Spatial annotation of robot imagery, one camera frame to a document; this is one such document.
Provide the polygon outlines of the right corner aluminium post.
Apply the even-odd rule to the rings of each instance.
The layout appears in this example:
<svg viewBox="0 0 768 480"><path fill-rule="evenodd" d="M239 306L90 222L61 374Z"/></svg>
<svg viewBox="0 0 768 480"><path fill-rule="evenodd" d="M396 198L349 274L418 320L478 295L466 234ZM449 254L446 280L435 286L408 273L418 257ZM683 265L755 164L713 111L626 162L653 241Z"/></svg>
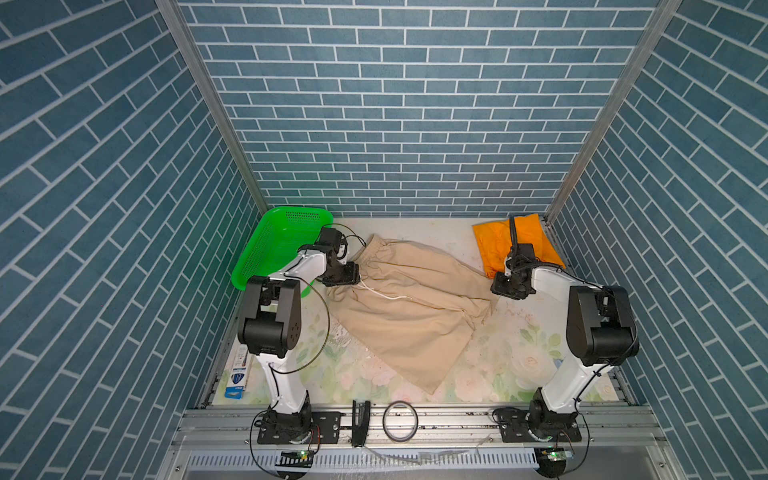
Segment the right corner aluminium post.
<svg viewBox="0 0 768 480"><path fill-rule="evenodd" d="M554 226L569 196L590 164L598 146L605 137L611 123L621 109L643 67L681 3L681 0L661 0L658 2L636 47L629 55L618 80L612 88L605 105L596 117L592 129L586 135L579 153L575 156L569 172L565 175L553 201L546 210L544 215L544 225L546 227Z"/></svg>

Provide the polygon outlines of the right circuit board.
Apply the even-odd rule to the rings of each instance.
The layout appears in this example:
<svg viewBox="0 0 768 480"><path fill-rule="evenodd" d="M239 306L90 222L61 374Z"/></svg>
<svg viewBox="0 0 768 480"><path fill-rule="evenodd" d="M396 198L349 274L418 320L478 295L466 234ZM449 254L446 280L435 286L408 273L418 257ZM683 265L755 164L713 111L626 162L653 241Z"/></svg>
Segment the right circuit board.
<svg viewBox="0 0 768 480"><path fill-rule="evenodd" d="M540 469L564 471L569 459L569 452L563 448L537 448L535 454Z"/></svg>

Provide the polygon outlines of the left corner aluminium post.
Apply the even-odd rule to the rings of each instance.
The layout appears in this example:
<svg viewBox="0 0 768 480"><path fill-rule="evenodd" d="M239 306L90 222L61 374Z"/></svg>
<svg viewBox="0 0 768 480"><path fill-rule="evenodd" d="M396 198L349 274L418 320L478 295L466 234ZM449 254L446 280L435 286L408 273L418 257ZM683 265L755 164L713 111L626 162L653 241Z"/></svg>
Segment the left corner aluminium post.
<svg viewBox="0 0 768 480"><path fill-rule="evenodd" d="M212 115L222 139L232 155L237 170L245 181L257 210L261 214L266 213L270 206L258 186L246 153L196 45L179 3L171 0L157 0L156 5Z"/></svg>

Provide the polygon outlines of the corner aluminium post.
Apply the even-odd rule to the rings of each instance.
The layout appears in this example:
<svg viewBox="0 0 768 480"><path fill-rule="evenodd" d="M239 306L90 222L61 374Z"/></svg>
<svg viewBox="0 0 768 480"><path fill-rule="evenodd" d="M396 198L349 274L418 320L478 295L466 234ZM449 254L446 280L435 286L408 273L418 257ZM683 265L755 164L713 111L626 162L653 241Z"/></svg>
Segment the corner aluminium post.
<svg viewBox="0 0 768 480"><path fill-rule="evenodd" d="M598 146L605 137L611 123L621 109L643 67L681 3L681 0L661 0L658 2L636 47L629 55L618 80L612 88L605 105L596 117L592 129L586 135L579 153L575 156L569 172L565 175L553 201L546 210L544 215L544 225L546 227L554 226L569 196L590 164Z"/></svg>
<svg viewBox="0 0 768 480"><path fill-rule="evenodd" d="M257 210L261 214L266 213L270 206L258 186L246 153L196 45L179 3L171 0L157 0L156 5L212 115L222 139L232 155L237 170L245 181Z"/></svg>

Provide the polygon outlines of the white blue paper box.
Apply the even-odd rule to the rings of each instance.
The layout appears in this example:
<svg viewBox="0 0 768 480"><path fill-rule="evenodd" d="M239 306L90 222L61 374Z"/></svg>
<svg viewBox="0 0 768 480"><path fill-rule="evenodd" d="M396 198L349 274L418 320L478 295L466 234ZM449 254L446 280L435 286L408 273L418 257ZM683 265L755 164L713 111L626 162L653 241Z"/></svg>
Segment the white blue paper box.
<svg viewBox="0 0 768 480"><path fill-rule="evenodd" d="M251 356L248 347L243 344L234 345L224 390L224 396L227 399L240 400L243 398L247 389L250 368Z"/></svg>

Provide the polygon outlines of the orange shorts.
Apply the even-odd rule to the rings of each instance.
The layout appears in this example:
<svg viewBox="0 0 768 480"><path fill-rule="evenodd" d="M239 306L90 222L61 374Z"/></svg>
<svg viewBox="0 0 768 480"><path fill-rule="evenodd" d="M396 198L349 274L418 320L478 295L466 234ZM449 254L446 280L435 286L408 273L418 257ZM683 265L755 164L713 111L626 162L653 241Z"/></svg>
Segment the orange shorts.
<svg viewBox="0 0 768 480"><path fill-rule="evenodd" d="M517 244L531 245L537 259L565 267L565 263L544 232L538 214L518 216L513 220ZM496 273L504 271L504 262L512 249L514 237L510 232L510 221L482 223L474 225L472 230L484 273L492 279Z"/></svg>

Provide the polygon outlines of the beige shorts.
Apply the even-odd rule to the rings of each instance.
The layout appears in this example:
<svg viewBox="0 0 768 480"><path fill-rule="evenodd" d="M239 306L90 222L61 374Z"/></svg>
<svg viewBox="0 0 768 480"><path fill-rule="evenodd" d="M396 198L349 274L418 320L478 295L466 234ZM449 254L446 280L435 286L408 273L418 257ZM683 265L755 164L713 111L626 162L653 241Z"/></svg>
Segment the beige shorts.
<svg viewBox="0 0 768 480"><path fill-rule="evenodd" d="M333 317L408 382L434 393L496 303L491 281L422 243L371 238L360 280L331 287Z"/></svg>

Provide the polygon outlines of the green plastic basket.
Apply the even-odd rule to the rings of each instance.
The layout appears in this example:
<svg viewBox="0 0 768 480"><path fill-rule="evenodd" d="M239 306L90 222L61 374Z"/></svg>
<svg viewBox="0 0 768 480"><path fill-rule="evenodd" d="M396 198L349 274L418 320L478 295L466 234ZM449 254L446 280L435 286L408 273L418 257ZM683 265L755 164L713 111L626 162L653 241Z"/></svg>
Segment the green plastic basket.
<svg viewBox="0 0 768 480"><path fill-rule="evenodd" d="M331 212L314 207L282 206L269 210L258 222L233 269L231 281L240 291L252 276L266 277L283 270L303 245L315 242Z"/></svg>

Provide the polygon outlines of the circuit board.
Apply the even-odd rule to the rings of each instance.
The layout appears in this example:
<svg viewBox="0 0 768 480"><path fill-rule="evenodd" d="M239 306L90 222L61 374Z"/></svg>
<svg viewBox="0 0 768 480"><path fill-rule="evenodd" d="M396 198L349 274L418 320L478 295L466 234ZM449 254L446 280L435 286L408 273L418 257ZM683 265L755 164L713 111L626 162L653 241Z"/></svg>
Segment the circuit board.
<svg viewBox="0 0 768 480"><path fill-rule="evenodd" d="M569 459L569 452L563 448L537 448L535 454L540 469L564 471Z"/></svg>
<svg viewBox="0 0 768 480"><path fill-rule="evenodd" d="M314 464L315 452L308 450L282 451L277 457L275 467L278 470L290 468L309 469Z"/></svg>

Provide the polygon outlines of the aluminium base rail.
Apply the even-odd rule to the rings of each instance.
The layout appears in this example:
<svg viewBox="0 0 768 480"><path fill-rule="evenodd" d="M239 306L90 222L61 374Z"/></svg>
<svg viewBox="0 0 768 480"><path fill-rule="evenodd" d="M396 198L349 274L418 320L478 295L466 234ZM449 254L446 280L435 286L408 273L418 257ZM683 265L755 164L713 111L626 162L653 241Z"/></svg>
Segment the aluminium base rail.
<svg viewBox="0 0 768 480"><path fill-rule="evenodd" d="M162 479L680 479L654 414L623 403L582 408L579 442L505 443L492 404L376 405L364 447L350 443L352 406L323 405L319 444L258 441L253 408L189 410L160 467ZM564 471L540 469L537 448L569 452ZM282 451L315 452L309 469L278 470Z"/></svg>

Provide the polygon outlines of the black clamp bracket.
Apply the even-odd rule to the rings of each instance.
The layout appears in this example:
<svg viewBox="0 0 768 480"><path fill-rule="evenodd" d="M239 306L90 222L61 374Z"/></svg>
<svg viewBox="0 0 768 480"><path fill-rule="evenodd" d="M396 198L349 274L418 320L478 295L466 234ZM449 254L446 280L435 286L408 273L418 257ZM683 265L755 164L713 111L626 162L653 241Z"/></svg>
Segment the black clamp bracket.
<svg viewBox="0 0 768 480"><path fill-rule="evenodd" d="M350 443L354 448L365 446L370 427L372 404L369 400L352 403L351 437Z"/></svg>

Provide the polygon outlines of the left circuit board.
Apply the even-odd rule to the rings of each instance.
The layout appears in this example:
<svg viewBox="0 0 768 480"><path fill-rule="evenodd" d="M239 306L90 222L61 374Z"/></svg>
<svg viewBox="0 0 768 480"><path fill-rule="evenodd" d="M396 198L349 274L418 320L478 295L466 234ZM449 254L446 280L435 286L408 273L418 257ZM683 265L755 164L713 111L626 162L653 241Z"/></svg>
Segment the left circuit board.
<svg viewBox="0 0 768 480"><path fill-rule="evenodd" d="M290 468L309 469L314 464L315 452L308 450L282 451L277 457L275 467L278 470Z"/></svg>

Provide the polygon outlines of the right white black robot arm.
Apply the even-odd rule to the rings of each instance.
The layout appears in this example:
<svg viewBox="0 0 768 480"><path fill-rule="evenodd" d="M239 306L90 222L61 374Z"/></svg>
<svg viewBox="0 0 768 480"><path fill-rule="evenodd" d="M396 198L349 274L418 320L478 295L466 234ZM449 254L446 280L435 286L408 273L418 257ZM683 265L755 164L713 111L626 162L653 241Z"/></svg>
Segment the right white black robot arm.
<svg viewBox="0 0 768 480"><path fill-rule="evenodd" d="M568 353L554 376L537 388L526 410L499 407L493 421L505 443L579 442L579 405L602 375L639 351L627 290L582 280L563 267L539 260L530 244L515 242L491 292L512 300L545 295L565 306Z"/></svg>

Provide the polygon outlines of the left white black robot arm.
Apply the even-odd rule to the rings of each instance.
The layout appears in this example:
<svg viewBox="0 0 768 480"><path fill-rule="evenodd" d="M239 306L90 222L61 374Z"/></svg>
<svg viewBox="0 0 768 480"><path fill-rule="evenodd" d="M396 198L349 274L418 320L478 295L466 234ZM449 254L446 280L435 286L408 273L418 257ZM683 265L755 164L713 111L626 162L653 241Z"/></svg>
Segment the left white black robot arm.
<svg viewBox="0 0 768 480"><path fill-rule="evenodd" d="M261 416L262 444L319 444L321 427L313 419L292 350L302 332L302 292L314 281L327 287L355 285L358 265L348 259L347 242L305 245L282 269L247 281L238 312L237 339L261 366L271 399Z"/></svg>

